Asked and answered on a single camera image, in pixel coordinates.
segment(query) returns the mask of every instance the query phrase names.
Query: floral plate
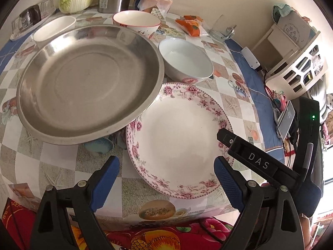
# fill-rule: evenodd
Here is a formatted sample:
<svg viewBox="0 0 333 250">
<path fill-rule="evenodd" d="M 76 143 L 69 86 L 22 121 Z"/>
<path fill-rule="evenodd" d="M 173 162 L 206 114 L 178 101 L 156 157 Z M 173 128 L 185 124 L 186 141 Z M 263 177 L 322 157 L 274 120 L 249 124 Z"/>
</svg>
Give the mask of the floral plate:
<svg viewBox="0 0 333 250">
<path fill-rule="evenodd" d="M 163 194 L 192 199 L 220 186 L 214 160 L 228 148 L 216 139 L 232 131 L 227 115 L 208 94 L 193 85 L 163 84 L 153 103 L 127 125 L 129 156 L 145 181 Z"/>
</svg>

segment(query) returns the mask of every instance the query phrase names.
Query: metal screw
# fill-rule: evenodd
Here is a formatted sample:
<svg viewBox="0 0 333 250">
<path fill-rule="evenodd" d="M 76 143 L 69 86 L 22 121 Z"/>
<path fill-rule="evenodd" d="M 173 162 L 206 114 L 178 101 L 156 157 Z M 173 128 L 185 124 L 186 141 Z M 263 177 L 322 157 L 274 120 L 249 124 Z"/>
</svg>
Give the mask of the metal screw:
<svg viewBox="0 0 333 250">
<path fill-rule="evenodd" d="M 78 182 L 78 186 L 79 187 L 85 187 L 87 185 L 87 182 L 85 181 L 85 180 L 80 180 L 79 182 Z"/>
<path fill-rule="evenodd" d="M 247 182 L 247 184 L 248 184 L 250 187 L 255 187 L 255 186 L 257 186 L 257 183 L 256 183 L 254 180 L 249 180 L 249 181 Z"/>
<path fill-rule="evenodd" d="M 281 186 L 280 186 L 280 189 L 281 189 L 281 191 L 283 191 L 283 192 L 287 192 L 287 191 L 288 191 L 288 188 L 287 188 L 286 186 L 284 186 L 284 185 L 281 185 Z"/>
<path fill-rule="evenodd" d="M 53 190 L 53 185 L 46 186 L 45 190 L 48 191 L 48 192 L 52 191 Z"/>
</svg>

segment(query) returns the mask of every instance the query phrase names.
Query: tablecloth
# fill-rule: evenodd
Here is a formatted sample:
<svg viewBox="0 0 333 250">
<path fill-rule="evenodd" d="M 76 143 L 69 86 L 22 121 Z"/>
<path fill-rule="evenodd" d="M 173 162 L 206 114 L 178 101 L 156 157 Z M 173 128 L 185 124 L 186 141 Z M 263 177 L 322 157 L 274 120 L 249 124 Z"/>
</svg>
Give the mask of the tablecloth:
<svg viewBox="0 0 333 250">
<path fill-rule="evenodd" d="M 87 9 L 74 16 L 77 18 L 76 27 L 113 23 L 112 14 L 99 13 L 96 8 Z M 209 36 L 200 38 L 188 36 L 174 22 L 179 18 L 177 15 L 168 14 L 165 19 L 159 17 L 162 19 L 161 26 L 151 40 L 158 45 L 161 40 L 174 37 L 200 47 L 213 62 L 214 79 L 203 81 L 197 86 L 221 105 L 235 134 L 251 140 L 255 146 L 264 150 L 256 108 L 228 47 L 225 44 L 217 45 Z M 1 106 L 16 96 L 19 78 L 37 51 L 38 48 L 30 35 L 6 64 L 0 75 Z M 241 91 L 229 85 L 230 80 L 235 81 L 235 79 L 238 84 L 241 83 L 239 88 Z M 165 200 L 176 208 L 176 213 L 172 217 L 159 221 L 159 224 L 178 223 L 234 210 L 221 187 L 211 194 L 196 199 L 166 196 L 154 190 L 142 179 L 134 168 L 127 150 L 118 145 L 109 153 L 102 155 L 90 153 L 83 144 L 73 146 L 48 144 L 31 136 L 17 115 L 11 116 L 6 125 L 0 124 L 0 201 L 4 202 L 3 200 L 9 196 L 36 210 L 47 185 L 52 184 L 57 189 L 62 189 L 72 187 L 80 180 L 87 180 L 95 170 L 102 167 L 110 155 L 119 158 L 121 168 L 103 208 L 96 212 L 96 217 L 105 230 L 152 224 L 154 221 L 147 223 L 139 217 L 140 208 L 152 200 Z M 247 180 L 254 179 L 258 183 L 263 181 L 236 160 L 233 168 L 239 170 Z"/>
</svg>

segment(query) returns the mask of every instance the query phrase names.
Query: plate rim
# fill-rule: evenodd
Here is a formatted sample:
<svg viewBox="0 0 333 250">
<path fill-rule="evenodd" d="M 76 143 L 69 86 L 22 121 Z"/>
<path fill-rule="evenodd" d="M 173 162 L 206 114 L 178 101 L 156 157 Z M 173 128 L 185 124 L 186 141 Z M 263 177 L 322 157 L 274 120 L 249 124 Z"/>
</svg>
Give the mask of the plate rim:
<svg viewBox="0 0 333 250">
<path fill-rule="evenodd" d="M 77 144 L 82 144 L 84 142 L 89 142 L 89 141 L 98 139 L 100 137 L 109 135 L 111 133 L 114 133 L 114 132 L 122 129 L 123 127 L 126 127 L 127 124 L 129 124 L 131 121 L 136 119 L 140 114 L 142 114 L 149 107 L 149 105 L 154 101 L 154 99 L 156 98 L 156 96 L 159 93 L 159 91 L 162 87 L 162 84 L 163 84 L 164 61 L 163 61 L 163 57 L 160 54 L 158 48 L 155 46 L 155 44 L 151 40 L 147 39 L 146 37 L 144 37 L 143 35 L 141 35 L 140 33 L 136 32 L 136 31 L 133 31 L 131 29 L 121 27 L 121 26 L 111 25 L 111 24 L 110 25 L 109 24 L 89 25 L 89 26 L 77 27 L 71 31 L 68 31 L 64 34 L 59 35 L 59 37 L 65 36 L 69 33 L 72 33 L 73 31 L 77 31 L 77 30 L 87 29 L 87 28 L 91 28 L 91 27 L 110 27 L 110 26 L 115 27 L 117 29 L 126 30 L 127 32 L 130 31 L 132 33 L 135 33 L 136 35 L 138 35 L 141 38 L 143 38 L 144 40 L 146 40 L 155 50 L 155 53 L 156 53 L 157 59 L 158 59 L 158 63 L 159 63 L 159 74 L 157 77 L 156 84 L 155 84 L 153 90 L 151 91 L 151 93 L 149 94 L 149 96 L 147 97 L 147 99 L 134 112 L 130 113 L 128 116 L 124 117 L 122 120 L 116 122 L 115 124 L 113 124 L 111 126 L 105 127 L 104 129 L 96 131 L 96 132 L 90 132 L 90 133 L 87 133 L 84 135 L 74 136 L 74 137 L 60 137 L 60 136 L 52 136 L 49 134 L 45 134 L 45 133 L 40 132 L 39 130 L 35 129 L 24 116 L 24 113 L 21 108 L 20 92 L 21 92 L 22 83 L 24 81 L 24 75 L 26 74 L 30 64 L 32 63 L 34 58 L 41 51 L 43 51 L 46 46 L 48 46 L 53 41 L 52 40 L 46 46 L 39 49 L 39 51 L 37 51 L 34 54 L 34 56 L 31 58 L 31 60 L 29 61 L 29 63 L 26 65 L 26 67 L 24 68 L 24 70 L 22 72 L 22 75 L 21 75 L 21 78 L 19 80 L 19 83 L 17 85 L 17 90 L 16 90 L 16 102 L 17 102 L 16 108 L 17 108 L 17 113 L 18 113 L 19 119 L 20 119 L 22 125 L 26 128 L 26 130 L 29 133 L 31 133 L 34 137 L 40 139 L 43 142 L 54 144 L 54 145 L 77 145 Z"/>
<path fill-rule="evenodd" d="M 195 87 L 197 90 L 199 90 L 200 92 L 202 92 L 203 94 L 206 94 L 210 99 L 212 99 L 212 101 L 215 102 L 215 104 L 217 104 L 221 110 L 224 112 L 226 118 L 227 118 L 227 121 L 229 122 L 229 125 L 231 127 L 231 132 L 234 132 L 234 130 L 232 129 L 232 125 L 230 123 L 230 120 L 227 116 L 227 114 L 225 113 L 225 111 L 223 110 L 223 108 L 221 107 L 221 105 L 212 97 L 210 96 L 208 93 L 204 92 L 203 90 L 199 89 L 197 86 L 195 85 L 191 85 L 191 84 L 186 84 L 186 83 L 183 83 L 183 82 L 176 82 L 176 81 L 172 81 L 172 82 L 167 82 L 165 84 L 162 84 L 160 90 L 162 89 L 162 87 L 166 86 L 166 85 L 174 85 L 174 84 L 179 84 L 179 85 L 184 85 L 184 86 L 189 86 L 189 87 Z M 144 181 L 146 183 L 148 183 L 151 187 L 153 187 L 156 191 L 158 191 L 159 193 L 162 193 L 164 195 L 167 195 L 167 196 L 170 196 L 170 197 L 173 197 L 173 198 L 179 198 L 179 199 L 196 199 L 196 198 L 199 198 L 199 197 L 203 197 L 203 196 L 206 196 L 206 195 L 209 195 L 211 194 L 212 192 L 214 192 L 217 188 L 219 188 L 221 186 L 221 183 L 219 182 L 218 180 L 218 185 L 212 190 L 210 191 L 209 193 L 205 193 L 205 194 L 202 194 L 202 195 L 199 195 L 199 196 L 195 196 L 195 197 L 182 197 L 182 196 L 176 196 L 176 195 L 172 195 L 172 194 L 169 194 L 169 193 L 166 193 L 166 192 L 163 192 L 162 190 L 160 190 L 159 188 L 157 188 L 156 186 L 154 186 L 152 183 L 150 183 L 142 174 L 141 174 L 141 171 L 137 168 L 136 164 L 134 163 L 134 157 L 132 155 L 132 151 L 129 149 L 129 124 L 126 126 L 126 146 L 127 146 L 127 151 L 128 151 L 128 154 L 129 154 L 129 158 L 130 160 L 132 161 L 135 169 L 137 170 L 137 172 L 140 174 L 140 176 L 144 179 Z"/>
</svg>

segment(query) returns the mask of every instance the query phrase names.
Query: power strip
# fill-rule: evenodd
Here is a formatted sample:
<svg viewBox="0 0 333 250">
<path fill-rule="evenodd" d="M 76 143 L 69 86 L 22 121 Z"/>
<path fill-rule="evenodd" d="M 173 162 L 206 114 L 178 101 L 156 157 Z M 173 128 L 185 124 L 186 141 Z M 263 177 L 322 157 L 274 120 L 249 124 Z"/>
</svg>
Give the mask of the power strip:
<svg viewBox="0 0 333 250">
<path fill-rule="evenodd" d="M 253 55 L 253 53 L 250 51 L 249 48 L 245 47 L 240 52 L 242 53 L 246 62 L 250 65 L 252 69 L 255 70 L 258 66 L 260 66 L 259 61 L 257 60 L 257 58 L 255 58 L 255 56 Z"/>
</svg>

